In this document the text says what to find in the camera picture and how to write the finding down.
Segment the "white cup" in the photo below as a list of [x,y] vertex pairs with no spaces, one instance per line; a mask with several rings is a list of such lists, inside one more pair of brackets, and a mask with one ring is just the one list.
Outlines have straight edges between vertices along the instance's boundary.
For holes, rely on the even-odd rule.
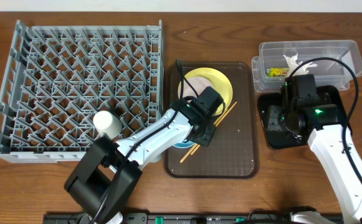
[[99,111],[93,117],[93,125],[99,134],[107,135],[114,139],[122,131],[121,121],[109,111]]

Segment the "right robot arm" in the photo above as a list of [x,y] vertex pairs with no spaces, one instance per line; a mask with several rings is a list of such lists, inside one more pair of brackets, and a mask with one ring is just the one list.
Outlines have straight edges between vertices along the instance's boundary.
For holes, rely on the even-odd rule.
[[362,160],[343,108],[334,103],[290,108],[259,105],[268,145],[284,149],[308,145],[320,161],[345,223],[362,223]]

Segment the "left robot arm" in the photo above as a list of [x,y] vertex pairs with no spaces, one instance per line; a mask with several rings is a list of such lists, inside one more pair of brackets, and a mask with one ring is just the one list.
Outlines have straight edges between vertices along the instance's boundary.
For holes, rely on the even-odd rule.
[[143,168],[185,139],[209,145],[220,100],[173,102],[162,117],[139,133],[113,142],[96,140],[77,164],[64,189],[86,211],[90,223],[114,223],[139,181]]

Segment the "black waste tray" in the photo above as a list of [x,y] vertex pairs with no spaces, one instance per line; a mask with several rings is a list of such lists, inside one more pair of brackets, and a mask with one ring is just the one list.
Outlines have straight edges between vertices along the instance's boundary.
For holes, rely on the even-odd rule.
[[303,106],[297,111],[289,113],[282,106],[283,93],[270,93],[262,95],[258,100],[258,109],[263,127],[263,107],[266,105],[277,105],[282,107],[285,116],[286,127],[293,133],[301,135],[304,143],[268,143],[272,149],[285,149],[308,144],[308,138],[314,129],[323,129],[327,125],[344,124],[346,111],[344,109],[340,94],[333,86],[320,86],[317,88],[318,103],[313,106]]

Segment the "grey plastic dishwasher rack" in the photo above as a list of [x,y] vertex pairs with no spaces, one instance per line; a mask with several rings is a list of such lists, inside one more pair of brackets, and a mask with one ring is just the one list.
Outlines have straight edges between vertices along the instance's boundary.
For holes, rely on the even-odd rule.
[[163,112],[164,29],[33,26],[17,22],[0,91],[0,159],[78,161],[109,110],[121,138]]

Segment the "wooden chopstick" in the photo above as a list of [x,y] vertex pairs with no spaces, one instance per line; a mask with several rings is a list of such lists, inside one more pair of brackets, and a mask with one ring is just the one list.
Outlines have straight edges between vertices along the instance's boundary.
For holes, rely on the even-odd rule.
[[[230,111],[235,107],[237,102],[234,102],[232,106],[230,106],[228,109],[225,110],[223,115],[220,115],[218,119],[214,122],[215,126],[219,126],[219,124],[222,122],[222,120],[230,113]],[[195,143],[194,146],[184,155],[184,157],[180,160],[180,163],[183,163],[190,155],[193,155],[199,148],[200,144]]]
[[[227,109],[225,111],[225,113],[223,115],[221,115],[214,124],[216,126],[219,126],[219,124],[222,122],[222,120],[229,114],[229,112],[235,107],[236,104],[237,104],[237,102],[235,102],[229,109]],[[191,155],[193,155],[199,148],[200,148],[200,145],[198,145],[198,144],[195,145],[193,147],[193,150],[191,151]]]

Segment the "light blue bowl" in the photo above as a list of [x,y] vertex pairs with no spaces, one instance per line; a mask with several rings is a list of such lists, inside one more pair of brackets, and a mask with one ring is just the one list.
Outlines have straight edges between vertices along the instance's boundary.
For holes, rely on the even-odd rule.
[[192,142],[192,141],[182,141],[182,142],[179,142],[177,144],[174,144],[173,147],[180,148],[180,149],[185,149],[185,148],[192,147],[194,145],[195,145],[195,143]]

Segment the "brown plastic tray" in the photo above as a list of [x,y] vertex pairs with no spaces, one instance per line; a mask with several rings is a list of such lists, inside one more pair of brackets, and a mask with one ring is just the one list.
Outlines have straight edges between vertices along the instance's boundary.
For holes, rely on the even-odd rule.
[[171,147],[163,154],[164,168],[175,178],[249,179],[259,169],[251,70],[237,62],[183,62],[184,73],[201,67],[215,68],[229,79],[236,106],[216,128],[208,147],[199,147],[184,161],[190,148]]

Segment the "white small plate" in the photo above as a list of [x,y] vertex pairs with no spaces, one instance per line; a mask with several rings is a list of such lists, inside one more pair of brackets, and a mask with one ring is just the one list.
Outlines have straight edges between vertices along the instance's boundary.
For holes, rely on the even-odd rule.
[[206,78],[203,77],[191,77],[184,81],[183,98],[187,96],[193,96],[197,98],[206,87],[214,87],[214,85]]

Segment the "yellow round plate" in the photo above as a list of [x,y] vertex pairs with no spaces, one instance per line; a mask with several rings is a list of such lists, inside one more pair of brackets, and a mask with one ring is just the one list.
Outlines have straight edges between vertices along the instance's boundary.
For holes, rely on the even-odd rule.
[[215,89],[224,99],[226,104],[225,109],[229,107],[233,97],[233,89],[229,79],[222,72],[214,68],[202,67],[187,72],[184,77],[186,79],[191,77],[203,77],[208,79],[214,85],[213,89]]

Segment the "yellow snack wrapper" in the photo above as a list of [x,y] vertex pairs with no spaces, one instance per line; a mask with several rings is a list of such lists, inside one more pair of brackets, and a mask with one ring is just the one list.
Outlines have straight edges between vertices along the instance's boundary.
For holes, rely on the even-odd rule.
[[268,77],[286,77],[288,75],[289,68],[277,68],[272,67],[267,70]]

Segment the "crumpled white tissue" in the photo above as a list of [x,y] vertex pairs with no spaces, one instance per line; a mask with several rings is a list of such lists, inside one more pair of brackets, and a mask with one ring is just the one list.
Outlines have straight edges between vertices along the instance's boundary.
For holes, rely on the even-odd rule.
[[[297,62],[298,59],[298,54],[288,57],[286,55],[283,55],[283,57],[286,60],[286,63],[288,65],[288,72],[287,72],[287,77],[290,76],[290,74],[299,66],[301,65],[303,62]],[[313,68],[313,67],[317,67],[317,64],[310,62],[304,66],[302,66],[301,68],[299,68],[294,75],[306,75],[309,73],[309,68]]]

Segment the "clear plastic bin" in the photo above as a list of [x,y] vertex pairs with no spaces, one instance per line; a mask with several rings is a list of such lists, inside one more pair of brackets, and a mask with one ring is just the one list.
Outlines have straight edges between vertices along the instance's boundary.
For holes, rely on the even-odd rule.
[[[252,75],[257,92],[276,92],[284,84],[286,77],[268,77],[267,70],[272,67],[288,68],[283,55],[298,54],[297,62],[313,58],[335,58],[349,66],[357,77],[362,76],[362,59],[358,44],[353,40],[300,40],[283,42],[264,42],[259,46],[259,55],[252,59]],[[352,76],[337,62],[319,60],[313,62],[317,67],[309,68],[308,74],[315,76],[316,86],[333,85],[339,90],[350,87]]]

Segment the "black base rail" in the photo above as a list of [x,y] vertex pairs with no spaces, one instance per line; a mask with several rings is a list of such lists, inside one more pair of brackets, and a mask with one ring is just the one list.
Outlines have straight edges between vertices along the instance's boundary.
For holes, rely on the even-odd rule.
[[[45,214],[43,224],[89,223],[91,217],[85,213]],[[290,223],[284,215],[255,210],[247,215],[202,215],[202,214],[165,214],[165,213],[124,213],[110,223],[120,224],[230,224],[230,223]]]

